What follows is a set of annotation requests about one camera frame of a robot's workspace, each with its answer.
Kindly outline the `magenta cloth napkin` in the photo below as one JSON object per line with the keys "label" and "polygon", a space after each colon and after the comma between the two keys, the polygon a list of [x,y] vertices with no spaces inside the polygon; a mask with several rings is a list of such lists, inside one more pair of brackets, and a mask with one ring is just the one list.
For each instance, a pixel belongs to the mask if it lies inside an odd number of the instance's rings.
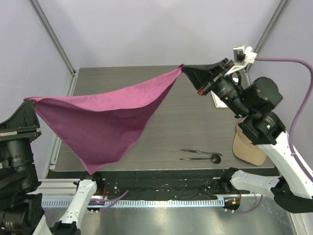
{"label": "magenta cloth napkin", "polygon": [[105,164],[119,161],[136,144],[181,69],[107,93],[27,100],[86,171],[94,174]]}

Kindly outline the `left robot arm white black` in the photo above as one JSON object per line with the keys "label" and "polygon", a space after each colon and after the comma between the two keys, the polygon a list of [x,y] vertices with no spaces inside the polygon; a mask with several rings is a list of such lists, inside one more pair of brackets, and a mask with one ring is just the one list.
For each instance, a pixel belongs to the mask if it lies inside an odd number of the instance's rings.
{"label": "left robot arm white black", "polygon": [[77,183],[65,214],[52,228],[46,223],[41,185],[31,142],[41,135],[32,101],[23,102],[0,124],[0,233],[2,235],[79,235],[80,224],[93,195],[104,189],[101,175],[86,175]]}

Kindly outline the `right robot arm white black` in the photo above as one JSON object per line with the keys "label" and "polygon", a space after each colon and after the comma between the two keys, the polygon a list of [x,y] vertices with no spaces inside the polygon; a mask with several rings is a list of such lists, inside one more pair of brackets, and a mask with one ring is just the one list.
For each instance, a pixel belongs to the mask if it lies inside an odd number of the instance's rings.
{"label": "right robot arm white black", "polygon": [[221,176],[221,188],[226,193],[247,190],[262,194],[291,213],[312,212],[313,171],[293,146],[291,131],[273,111],[283,97],[267,77],[257,78],[247,88],[234,82],[232,75],[241,68],[224,59],[181,69],[199,95],[213,92],[241,119],[242,134],[263,150],[280,172],[279,176],[261,176],[231,167]]}

